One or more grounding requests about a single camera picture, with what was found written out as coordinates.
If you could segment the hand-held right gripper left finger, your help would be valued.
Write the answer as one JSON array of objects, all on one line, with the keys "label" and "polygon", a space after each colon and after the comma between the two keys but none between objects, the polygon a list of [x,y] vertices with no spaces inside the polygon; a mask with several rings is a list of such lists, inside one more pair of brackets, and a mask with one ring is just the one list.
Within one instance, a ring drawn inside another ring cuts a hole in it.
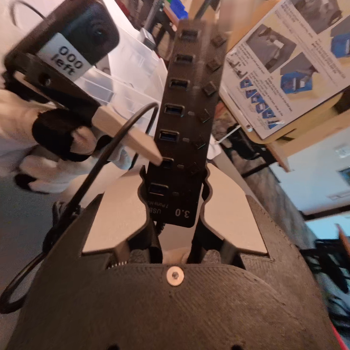
[{"label": "hand-held right gripper left finger", "polygon": [[84,255],[130,255],[128,242],[146,227],[149,217],[140,192],[144,172],[145,166],[134,168],[107,187],[82,249]]}]

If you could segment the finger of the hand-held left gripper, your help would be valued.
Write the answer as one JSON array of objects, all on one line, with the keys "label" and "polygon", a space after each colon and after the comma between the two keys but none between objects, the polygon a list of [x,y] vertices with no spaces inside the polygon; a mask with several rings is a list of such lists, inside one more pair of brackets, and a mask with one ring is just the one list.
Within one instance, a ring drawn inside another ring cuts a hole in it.
[{"label": "finger of the hand-held left gripper", "polygon": [[103,133],[113,137],[108,147],[103,151],[100,161],[105,162],[108,160],[114,150],[122,143],[133,149],[136,153],[141,154],[151,161],[151,163],[159,166],[162,162],[162,156],[155,141],[134,126],[150,110],[153,110],[153,114],[156,116],[158,109],[158,105],[146,105],[126,121],[108,107],[99,107],[92,118],[92,125]]}]

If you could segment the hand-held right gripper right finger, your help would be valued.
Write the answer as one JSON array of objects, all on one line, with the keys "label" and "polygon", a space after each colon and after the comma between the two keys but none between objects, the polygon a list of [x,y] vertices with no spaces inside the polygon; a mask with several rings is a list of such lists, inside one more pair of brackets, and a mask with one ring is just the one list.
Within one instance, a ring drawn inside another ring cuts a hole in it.
[{"label": "hand-held right gripper right finger", "polygon": [[268,251],[243,189],[216,166],[206,166],[200,220],[239,252],[267,256]]}]

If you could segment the black cable orange plugs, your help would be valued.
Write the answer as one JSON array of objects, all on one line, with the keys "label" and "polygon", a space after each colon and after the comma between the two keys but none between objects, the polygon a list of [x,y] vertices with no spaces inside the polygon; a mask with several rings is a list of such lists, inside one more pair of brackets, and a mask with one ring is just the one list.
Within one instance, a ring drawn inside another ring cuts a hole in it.
[{"label": "black cable orange plugs", "polygon": [[77,190],[76,194],[70,200],[70,202],[66,205],[65,210],[62,212],[59,220],[53,227],[48,231],[45,236],[42,252],[36,256],[27,266],[25,266],[16,276],[15,278],[8,284],[5,290],[1,294],[0,299],[0,312],[1,314],[10,314],[13,313],[20,308],[23,307],[27,294],[25,294],[19,300],[14,302],[9,302],[12,294],[15,292],[20,283],[24,280],[24,278],[42,261],[46,258],[50,250],[54,247],[55,243],[59,240],[59,238],[63,235],[64,231],[68,229],[69,225],[73,222],[74,214],[78,212],[80,208],[80,202],[83,197],[86,195],[87,191],[90,189],[94,180],[102,170],[103,166],[106,164],[108,158],[115,151],[117,146],[121,143],[123,138],[127,135],[129,130],[134,126],[134,124],[149,110],[153,109],[153,113],[151,116],[151,120],[149,123],[149,131],[153,125],[157,112],[159,110],[159,105],[155,102],[149,103],[146,106],[142,107],[139,111],[137,111],[131,119],[129,119],[123,126],[119,128],[116,132],[114,138],[111,140],[109,145],[107,145],[106,149],[103,151],[100,156],[97,164],[94,165],[87,178],[84,180],[80,188]]}]

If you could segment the clear plastic bin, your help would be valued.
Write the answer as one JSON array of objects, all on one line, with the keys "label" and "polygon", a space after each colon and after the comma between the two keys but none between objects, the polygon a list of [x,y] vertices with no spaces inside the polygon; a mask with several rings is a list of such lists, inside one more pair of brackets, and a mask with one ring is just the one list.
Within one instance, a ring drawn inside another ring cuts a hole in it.
[{"label": "clear plastic bin", "polygon": [[151,102],[161,105],[168,71],[163,59],[140,41],[141,33],[133,28],[117,3],[103,2],[117,26],[119,44],[76,84],[128,120]]}]

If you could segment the black usb hub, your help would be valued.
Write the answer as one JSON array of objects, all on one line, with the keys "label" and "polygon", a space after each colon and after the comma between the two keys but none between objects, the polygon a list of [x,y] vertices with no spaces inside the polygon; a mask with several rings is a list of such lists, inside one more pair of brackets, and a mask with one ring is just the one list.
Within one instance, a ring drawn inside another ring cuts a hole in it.
[{"label": "black usb hub", "polygon": [[147,203],[156,222],[195,224],[226,41],[216,24],[179,22],[154,135],[162,162],[150,162],[146,172]]}]

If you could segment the person's left hand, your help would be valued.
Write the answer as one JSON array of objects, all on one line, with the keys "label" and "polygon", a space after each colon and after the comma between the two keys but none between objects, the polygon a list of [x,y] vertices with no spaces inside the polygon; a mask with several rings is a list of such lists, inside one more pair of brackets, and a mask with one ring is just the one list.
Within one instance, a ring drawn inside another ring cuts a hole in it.
[{"label": "person's left hand", "polygon": [[90,173],[111,137],[64,109],[1,90],[0,174],[24,190],[57,194]]}]

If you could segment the small gray box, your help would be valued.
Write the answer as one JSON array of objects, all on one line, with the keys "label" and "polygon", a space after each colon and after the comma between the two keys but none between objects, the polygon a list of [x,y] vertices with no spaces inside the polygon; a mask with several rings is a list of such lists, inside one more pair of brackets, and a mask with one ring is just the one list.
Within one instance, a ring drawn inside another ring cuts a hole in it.
[{"label": "small gray box", "polygon": [[145,45],[150,50],[154,50],[156,43],[152,34],[148,32],[145,28],[141,28],[139,33],[141,38],[140,41],[143,43],[143,45]]}]

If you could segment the plywood poster board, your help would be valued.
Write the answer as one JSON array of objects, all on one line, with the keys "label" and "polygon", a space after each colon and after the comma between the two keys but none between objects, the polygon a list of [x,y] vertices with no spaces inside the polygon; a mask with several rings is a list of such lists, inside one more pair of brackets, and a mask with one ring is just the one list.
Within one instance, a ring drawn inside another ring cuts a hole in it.
[{"label": "plywood poster board", "polygon": [[[229,34],[228,52],[257,24],[279,1],[222,1],[219,11],[219,24]],[[261,146],[267,146],[280,166],[290,172],[287,157],[318,143],[328,136],[349,126],[349,107],[345,93],[349,86],[338,95],[333,96],[323,104],[294,120],[286,127],[267,139],[260,139],[251,128],[243,125],[243,116],[237,107],[231,108],[227,96],[223,96],[222,85],[220,97],[232,113],[247,138]]]}]

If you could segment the blue plastic bin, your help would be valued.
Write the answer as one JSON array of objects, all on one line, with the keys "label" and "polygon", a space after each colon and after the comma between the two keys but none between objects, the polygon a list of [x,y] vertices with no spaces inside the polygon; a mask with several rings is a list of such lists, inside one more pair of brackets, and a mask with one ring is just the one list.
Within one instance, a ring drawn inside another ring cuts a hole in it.
[{"label": "blue plastic bin", "polygon": [[188,19],[188,12],[180,0],[171,0],[170,9],[179,20]]}]

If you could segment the instruction poster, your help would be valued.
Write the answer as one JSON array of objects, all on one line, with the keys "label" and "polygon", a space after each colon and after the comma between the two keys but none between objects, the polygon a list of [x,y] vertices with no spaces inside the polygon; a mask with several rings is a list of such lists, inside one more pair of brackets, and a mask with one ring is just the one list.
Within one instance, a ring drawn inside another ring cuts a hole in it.
[{"label": "instruction poster", "polygon": [[227,104],[260,139],[349,86],[350,1],[279,1],[228,52]]}]

